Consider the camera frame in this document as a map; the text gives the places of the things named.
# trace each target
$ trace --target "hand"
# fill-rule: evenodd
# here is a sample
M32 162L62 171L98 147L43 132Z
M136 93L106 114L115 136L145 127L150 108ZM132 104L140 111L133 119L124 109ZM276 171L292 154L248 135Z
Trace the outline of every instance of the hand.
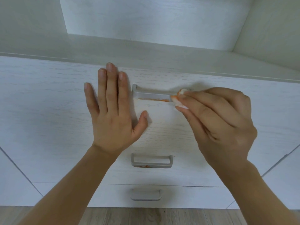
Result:
M129 112L127 76L112 63L98 70L98 96L90 83L84 84L86 104L92 117L93 145L119 155L137 141L148 126L147 111L141 113L135 128Z
M240 91L214 87L186 91L179 100L189 109L176 108L188 120L206 161L220 178L240 175L257 137L250 98Z

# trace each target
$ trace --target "forearm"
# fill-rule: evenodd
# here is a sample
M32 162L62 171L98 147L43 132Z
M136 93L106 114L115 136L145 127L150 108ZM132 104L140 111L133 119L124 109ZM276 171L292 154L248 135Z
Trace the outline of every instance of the forearm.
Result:
M92 146L77 165L37 203L19 225L77 225L109 167L116 160Z
M238 203L248 225L295 225L294 214L276 197L261 178L256 167L249 162L235 181L223 182Z

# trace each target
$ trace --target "finger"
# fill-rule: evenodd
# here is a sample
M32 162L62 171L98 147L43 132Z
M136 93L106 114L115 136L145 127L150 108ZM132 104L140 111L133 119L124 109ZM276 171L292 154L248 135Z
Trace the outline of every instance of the finger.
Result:
M118 114L118 94L117 94L117 68L112 63L106 64L107 70L107 88L106 88L106 102L107 112L116 115Z
M218 95L226 99L234 109L246 118L251 118L251 101L241 91L225 87L212 87L205 92Z
M244 119L242 115L223 97L203 91L187 91L185 94L211 108L229 125L237 127L242 124Z
M148 120L147 120L148 112L143 111L141 113L141 116L139 118L139 122L136 125L136 127L132 130L132 138L134 141L137 141L143 132L147 129L148 127Z
M90 83L84 83L84 94L88 111L90 112L92 119L95 119L99 114L99 106L94 89Z
M118 86L119 86L119 95L118 95L119 116L127 118L130 117L130 112L129 112L128 83L127 83L127 76L125 72L119 72Z
M233 127L228 125L219 115L217 115L212 109L198 102L196 99L190 96L179 96L180 102L188 107L190 111L200 120L200 122L216 136L221 137L225 132L232 131Z
M207 139L207 134L199 121L199 119L189 110L179 106L175 106L175 108L180 111L184 117L187 119L189 125L191 126L194 136L196 140L205 140Z
M106 84L107 84L106 69L99 69L98 70L98 105L99 105L100 114L107 113Z

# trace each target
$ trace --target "wooden floor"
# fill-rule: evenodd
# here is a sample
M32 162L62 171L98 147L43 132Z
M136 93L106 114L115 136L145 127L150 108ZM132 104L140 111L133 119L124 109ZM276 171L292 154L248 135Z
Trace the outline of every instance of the wooden floor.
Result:
M31 207L0 206L0 225L15 225ZM294 211L300 219L300 210ZM80 225L246 225L235 209L87 208Z

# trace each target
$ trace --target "left hand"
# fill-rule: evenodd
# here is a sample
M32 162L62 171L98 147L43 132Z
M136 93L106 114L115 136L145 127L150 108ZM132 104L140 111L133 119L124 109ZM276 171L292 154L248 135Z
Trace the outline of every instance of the left hand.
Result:
M112 63L98 70L98 96L85 83L86 104L92 117L94 142L101 150L118 156L137 141L148 126L147 111L143 111L135 128L129 111L127 76L117 72Z

